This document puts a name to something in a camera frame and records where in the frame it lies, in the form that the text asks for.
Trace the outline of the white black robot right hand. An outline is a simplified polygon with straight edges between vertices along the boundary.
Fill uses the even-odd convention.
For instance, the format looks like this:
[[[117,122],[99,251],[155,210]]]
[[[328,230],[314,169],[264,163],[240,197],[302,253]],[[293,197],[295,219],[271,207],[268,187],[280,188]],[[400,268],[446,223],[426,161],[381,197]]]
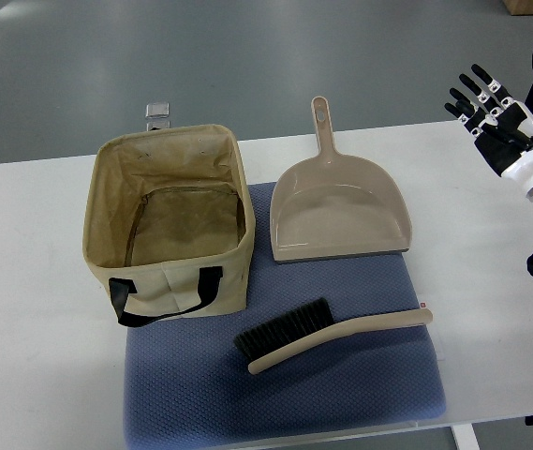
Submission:
[[[456,88],[445,105],[471,135],[488,166],[515,183],[533,202],[533,113],[484,68],[474,64],[472,76],[459,75],[473,95]]]

